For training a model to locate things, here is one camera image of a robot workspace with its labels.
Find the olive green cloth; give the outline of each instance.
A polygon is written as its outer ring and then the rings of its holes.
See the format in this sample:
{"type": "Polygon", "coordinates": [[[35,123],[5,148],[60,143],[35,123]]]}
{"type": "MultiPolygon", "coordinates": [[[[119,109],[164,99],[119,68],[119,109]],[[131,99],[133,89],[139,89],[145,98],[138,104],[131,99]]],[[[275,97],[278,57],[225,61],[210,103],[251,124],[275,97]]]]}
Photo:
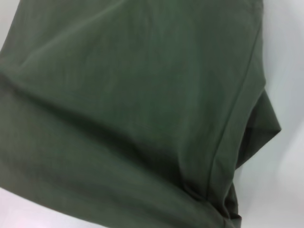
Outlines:
{"type": "Polygon", "coordinates": [[[0,186],[110,228],[238,228],[280,130],[261,0],[22,0],[0,52],[0,186]]]}

